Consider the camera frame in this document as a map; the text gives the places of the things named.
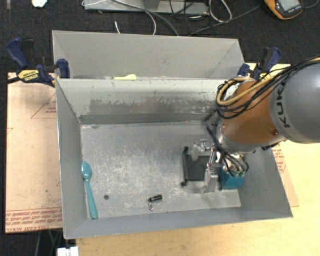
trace small black object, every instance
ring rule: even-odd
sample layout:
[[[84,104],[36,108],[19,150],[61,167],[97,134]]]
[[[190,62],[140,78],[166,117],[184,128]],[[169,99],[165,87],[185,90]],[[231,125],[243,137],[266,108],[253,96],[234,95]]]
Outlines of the small black object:
[[[276,145],[278,145],[280,142],[277,142],[275,144],[272,144],[272,145],[268,145],[268,146],[264,146],[264,147],[261,147],[263,151],[266,151],[272,147],[275,147]]]
[[[159,194],[159,195],[148,198],[148,202],[154,202],[154,201],[161,200],[161,199],[162,199],[162,195]]]
[[[206,164],[209,162],[209,159],[209,156],[200,156],[197,161],[193,161],[188,154],[188,147],[185,147],[182,152],[184,181],[181,183],[181,186],[186,186],[188,181],[204,181]]]

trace plastic spoon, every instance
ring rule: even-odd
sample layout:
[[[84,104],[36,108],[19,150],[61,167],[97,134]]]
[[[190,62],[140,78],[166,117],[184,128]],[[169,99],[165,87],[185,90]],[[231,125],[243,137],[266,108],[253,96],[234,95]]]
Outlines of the plastic spoon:
[[[85,182],[87,200],[89,202],[90,216],[92,219],[97,219],[98,214],[96,210],[94,197],[92,195],[92,191],[90,187],[90,179],[92,176],[92,171],[91,171],[90,165],[85,161],[82,161],[82,164],[81,164],[81,174]]]

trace black floor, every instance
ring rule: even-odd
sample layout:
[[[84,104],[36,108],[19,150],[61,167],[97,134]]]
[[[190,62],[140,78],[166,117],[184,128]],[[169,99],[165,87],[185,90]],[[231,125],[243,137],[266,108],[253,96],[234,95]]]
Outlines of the black floor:
[[[81,6],[82,0],[48,0],[44,9],[35,9],[31,0],[11,0],[11,9],[7,9],[7,0],[0,0],[0,82],[6,79],[6,73],[16,71],[17,65],[8,56],[5,46],[15,37],[32,37],[35,42],[35,57],[46,58],[46,64],[53,62],[51,31],[101,31],[116,33],[114,21],[117,21],[121,33],[151,34],[152,22],[142,12],[114,13],[87,12]],[[262,0],[227,0],[236,17],[262,3]],[[304,0],[312,5],[315,0]],[[222,7],[215,5],[223,12]],[[202,25],[214,23],[204,18],[188,21],[182,16],[164,15],[181,36],[202,28]],[[157,34],[173,35],[173,31],[161,19],[156,17]],[[265,6],[252,11],[228,24],[208,29],[195,37],[218,37],[239,39],[246,61],[257,62],[265,46],[276,46],[282,52],[281,63],[296,63],[320,54],[320,0],[292,20],[279,20],[270,14]],[[35,255],[39,233],[6,235],[4,233],[4,188],[5,188],[5,144],[6,144],[6,87],[0,88],[0,255]],[[49,255],[51,249],[50,233],[40,235],[40,254]]]

